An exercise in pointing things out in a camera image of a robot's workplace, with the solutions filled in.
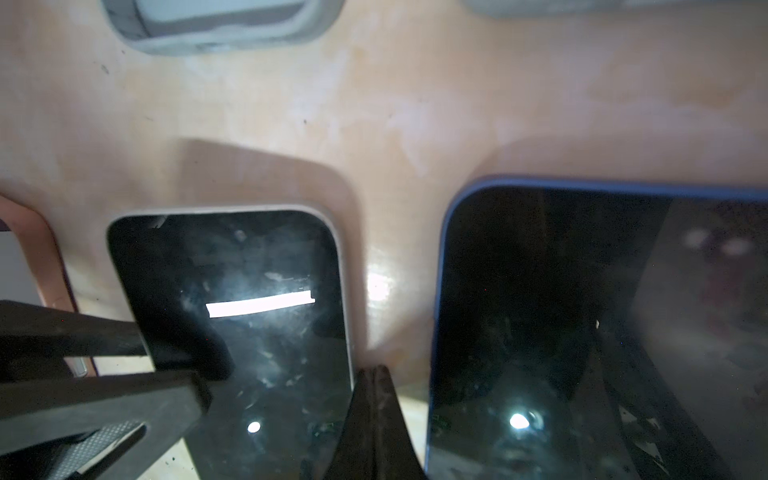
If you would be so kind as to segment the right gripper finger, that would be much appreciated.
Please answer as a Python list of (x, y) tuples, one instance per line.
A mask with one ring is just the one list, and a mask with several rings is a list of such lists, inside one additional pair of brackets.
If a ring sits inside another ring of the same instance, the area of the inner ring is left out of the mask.
[(354, 390), (327, 479), (424, 479), (389, 369), (367, 367)]

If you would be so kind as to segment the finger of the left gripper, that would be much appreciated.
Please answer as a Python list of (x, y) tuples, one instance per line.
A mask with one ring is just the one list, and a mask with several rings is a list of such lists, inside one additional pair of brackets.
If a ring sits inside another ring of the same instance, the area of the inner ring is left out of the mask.
[(209, 385), (188, 369), (77, 374), (71, 363), (145, 353), (131, 322), (2, 301), (2, 478), (140, 478), (209, 412)]

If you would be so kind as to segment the black smartphone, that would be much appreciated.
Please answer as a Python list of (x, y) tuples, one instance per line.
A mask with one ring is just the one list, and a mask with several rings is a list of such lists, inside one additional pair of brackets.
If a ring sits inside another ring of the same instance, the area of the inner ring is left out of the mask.
[(767, 192), (485, 178), (440, 237), (431, 479), (763, 479)]

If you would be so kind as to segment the white phone case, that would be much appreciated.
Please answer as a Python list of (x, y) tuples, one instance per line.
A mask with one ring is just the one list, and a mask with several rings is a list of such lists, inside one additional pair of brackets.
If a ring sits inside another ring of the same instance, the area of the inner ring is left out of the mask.
[(301, 44), (323, 35), (342, 1), (103, 0), (116, 35), (150, 55), (192, 56)]

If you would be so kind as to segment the light blue phone case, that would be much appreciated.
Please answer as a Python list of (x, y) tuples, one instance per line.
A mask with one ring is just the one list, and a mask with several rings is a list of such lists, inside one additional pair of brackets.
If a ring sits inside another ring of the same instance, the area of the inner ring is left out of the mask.
[(495, 19), (627, 11), (689, 4), (689, 0), (465, 0), (473, 13)]

